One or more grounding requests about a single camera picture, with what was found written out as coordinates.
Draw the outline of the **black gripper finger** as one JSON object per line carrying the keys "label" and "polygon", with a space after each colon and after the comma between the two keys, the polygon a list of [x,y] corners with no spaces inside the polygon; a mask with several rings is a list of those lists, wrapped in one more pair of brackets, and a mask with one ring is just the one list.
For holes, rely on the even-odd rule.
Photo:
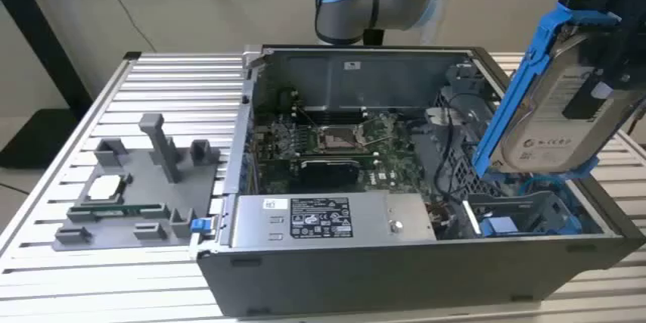
{"label": "black gripper finger", "polygon": [[613,88],[605,83],[603,74],[603,69],[595,69],[589,74],[582,87],[562,111],[566,119],[587,120],[595,115],[613,92]]}

